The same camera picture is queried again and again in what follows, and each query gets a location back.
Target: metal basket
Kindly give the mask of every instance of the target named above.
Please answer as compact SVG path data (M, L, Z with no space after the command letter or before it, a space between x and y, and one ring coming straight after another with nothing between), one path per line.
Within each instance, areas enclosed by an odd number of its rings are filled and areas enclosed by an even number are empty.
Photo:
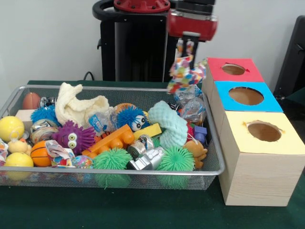
M29 92L40 96L56 97L59 86L25 85L17 88L0 110L0 117L15 115L22 109L22 101ZM174 102L165 89L84 87L78 99L91 99L98 95L108 98L109 104L132 103L145 111L160 100ZM105 170L51 167L0 167L2 186L44 187L123 187L150 189L206 190L215 176L224 171L224 159L215 124L206 96L208 126L208 154L204 166L196 171Z

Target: orange building block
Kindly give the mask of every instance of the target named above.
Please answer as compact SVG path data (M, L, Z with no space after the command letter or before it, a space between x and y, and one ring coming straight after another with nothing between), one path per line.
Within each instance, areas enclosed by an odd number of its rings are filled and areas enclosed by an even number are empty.
M134 135L130 127L126 124L112 134L95 143L81 154L95 158L98 154L113 148L126 148L134 141Z

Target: white wall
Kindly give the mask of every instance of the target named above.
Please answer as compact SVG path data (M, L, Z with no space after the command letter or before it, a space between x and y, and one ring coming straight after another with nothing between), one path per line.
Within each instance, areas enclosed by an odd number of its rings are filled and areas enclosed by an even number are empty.
M0 107L28 80L102 79L97 0L0 0Z
M0 107L30 79L79 80L88 70L102 78L96 1L0 0ZM197 57L253 58L273 89L304 9L304 0L216 0L218 31Z
M252 58L273 91L295 20L304 0L216 0L219 26L211 42L199 45L204 57Z

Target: circular hole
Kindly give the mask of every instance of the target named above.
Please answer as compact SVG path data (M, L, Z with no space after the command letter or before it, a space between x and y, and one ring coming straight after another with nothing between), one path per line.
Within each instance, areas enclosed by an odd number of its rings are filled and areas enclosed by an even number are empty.
M229 91L229 96L236 102L244 105L258 105L263 100L263 95L249 87L235 87Z
M242 66L233 63L226 63L222 66L222 69L225 73L230 75L242 75L246 71Z
M281 138L279 129L270 123L253 122L248 125L248 130L253 137L261 141L275 142Z

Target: googly eyes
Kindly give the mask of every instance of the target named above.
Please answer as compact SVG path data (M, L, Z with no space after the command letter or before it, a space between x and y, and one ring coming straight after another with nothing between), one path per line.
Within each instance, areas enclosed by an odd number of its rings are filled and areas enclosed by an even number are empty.
M77 139L77 135L75 133L71 133L68 135L68 139L71 141L75 141Z
M132 123L132 131L141 130L141 127L142 127L142 125L140 123L137 123L137 122Z
M132 123L132 131L141 130L142 125L146 122L146 119L143 115L137 115L135 121Z
M76 146L77 146L76 141L69 141L69 142L68 142L68 147L69 147L70 149L74 149Z

